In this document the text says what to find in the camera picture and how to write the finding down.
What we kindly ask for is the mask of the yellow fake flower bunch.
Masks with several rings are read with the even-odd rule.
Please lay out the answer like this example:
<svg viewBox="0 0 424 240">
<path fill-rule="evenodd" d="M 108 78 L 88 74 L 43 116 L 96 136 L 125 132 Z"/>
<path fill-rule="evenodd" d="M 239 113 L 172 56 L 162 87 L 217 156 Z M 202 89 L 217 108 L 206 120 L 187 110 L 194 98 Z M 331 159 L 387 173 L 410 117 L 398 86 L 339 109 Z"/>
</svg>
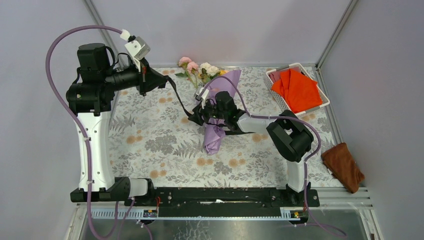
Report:
<svg viewBox="0 0 424 240">
<path fill-rule="evenodd" d="M 220 70 L 220 72 L 218 73 L 219 76 L 225 75 L 226 73 L 228 73 L 227 70 Z"/>
</svg>

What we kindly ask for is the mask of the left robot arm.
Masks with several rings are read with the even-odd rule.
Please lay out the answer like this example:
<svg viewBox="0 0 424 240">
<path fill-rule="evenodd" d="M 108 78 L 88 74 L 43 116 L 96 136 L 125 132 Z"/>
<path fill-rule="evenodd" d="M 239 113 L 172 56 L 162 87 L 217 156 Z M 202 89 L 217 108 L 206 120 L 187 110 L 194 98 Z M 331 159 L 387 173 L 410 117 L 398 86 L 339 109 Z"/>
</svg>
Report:
<svg viewBox="0 0 424 240">
<path fill-rule="evenodd" d="M 141 95 L 164 88 L 168 76 L 150 68 L 145 43 L 125 45 L 128 66 L 115 67 L 112 49 L 102 43 L 81 45 L 77 50 L 78 77 L 66 92 L 66 100 L 78 131 L 80 180 L 70 193 L 74 203 L 117 202 L 136 198 L 148 206 L 155 200 L 153 184 L 146 178 L 113 175 L 109 163 L 109 130 L 112 103 L 118 91 L 136 88 Z"/>
</svg>

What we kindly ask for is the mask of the white fake flower stem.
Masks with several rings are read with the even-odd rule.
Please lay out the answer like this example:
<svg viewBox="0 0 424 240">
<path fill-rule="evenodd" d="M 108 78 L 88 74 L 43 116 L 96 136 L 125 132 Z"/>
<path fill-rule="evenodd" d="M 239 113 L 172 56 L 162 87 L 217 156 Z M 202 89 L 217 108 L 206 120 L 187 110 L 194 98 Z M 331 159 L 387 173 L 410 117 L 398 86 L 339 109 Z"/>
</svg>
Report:
<svg viewBox="0 0 424 240">
<path fill-rule="evenodd" d="M 215 77 L 219 76 L 221 73 L 221 70 L 209 64 L 208 62 L 204 62 L 199 66 L 199 74 L 198 76 L 201 79 L 201 82 L 203 84 L 208 83 L 210 80 L 214 79 Z"/>
</svg>

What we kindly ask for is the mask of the pink fake flower stem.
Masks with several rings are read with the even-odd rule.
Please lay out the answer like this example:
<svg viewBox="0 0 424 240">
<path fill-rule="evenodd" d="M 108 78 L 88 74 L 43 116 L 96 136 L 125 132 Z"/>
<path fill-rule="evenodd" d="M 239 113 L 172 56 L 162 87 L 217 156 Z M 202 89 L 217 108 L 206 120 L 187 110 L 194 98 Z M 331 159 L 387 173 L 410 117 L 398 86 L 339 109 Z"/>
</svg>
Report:
<svg viewBox="0 0 424 240">
<path fill-rule="evenodd" d="M 184 56 L 178 61 L 178 66 L 183 70 L 183 72 L 176 73 L 175 75 L 177 77 L 188 79 L 197 89 L 199 87 L 199 65 L 189 57 Z"/>
</svg>

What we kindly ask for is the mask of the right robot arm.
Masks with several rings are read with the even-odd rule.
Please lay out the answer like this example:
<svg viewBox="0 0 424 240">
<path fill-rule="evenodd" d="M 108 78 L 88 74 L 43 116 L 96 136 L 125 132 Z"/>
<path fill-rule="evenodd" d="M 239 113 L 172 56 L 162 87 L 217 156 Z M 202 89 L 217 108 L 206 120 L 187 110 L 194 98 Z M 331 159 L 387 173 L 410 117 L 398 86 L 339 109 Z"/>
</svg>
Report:
<svg viewBox="0 0 424 240">
<path fill-rule="evenodd" d="M 227 91 L 220 91 L 213 98 L 196 93 L 195 99 L 199 103 L 189 120 L 200 126 L 223 128 L 226 135 L 269 135 L 279 154 L 287 161 L 287 186 L 290 188 L 286 193 L 287 201 L 299 206 L 307 199 L 305 161 L 314 137 L 293 112 L 286 110 L 277 118 L 249 116 L 247 111 L 236 106 Z"/>
</svg>

